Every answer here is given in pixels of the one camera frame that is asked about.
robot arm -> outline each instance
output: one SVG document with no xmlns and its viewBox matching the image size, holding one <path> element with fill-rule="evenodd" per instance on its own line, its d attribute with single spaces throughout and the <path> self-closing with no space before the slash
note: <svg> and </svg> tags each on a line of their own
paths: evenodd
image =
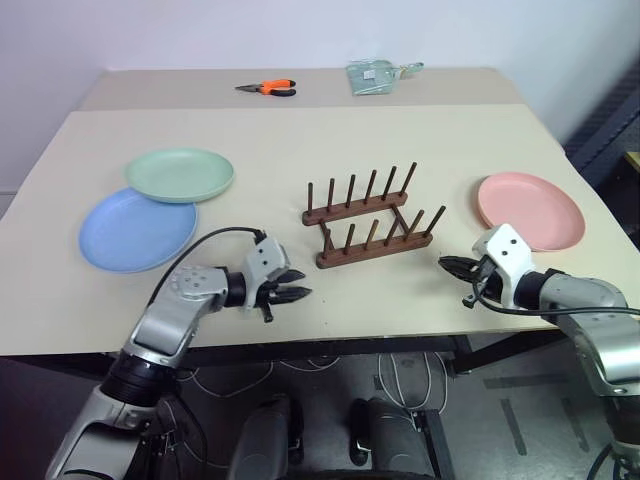
<svg viewBox="0 0 640 480">
<path fill-rule="evenodd" d="M 260 307 L 295 301 L 311 290 L 279 288 L 303 278 L 273 238 L 262 239 L 242 272 L 185 266 L 174 271 L 134 327 L 107 378 L 97 386 L 65 436 L 46 479 L 123 479 L 156 404 L 171 392 L 175 372 L 196 335 L 199 320 L 223 307 Z"/>
<path fill-rule="evenodd" d="M 507 224 L 487 231 L 473 251 L 480 261 L 442 257 L 439 262 L 472 283 L 474 293 L 464 305 L 472 308 L 480 301 L 501 313 L 527 309 L 526 314 L 558 326 L 573 341 L 593 391 L 603 397 L 620 463 L 640 473 L 640 323 L 624 313 L 627 303 L 620 290 L 557 270 L 536 272 L 531 250 Z M 492 307 L 481 296 L 507 309 Z"/>
</svg>

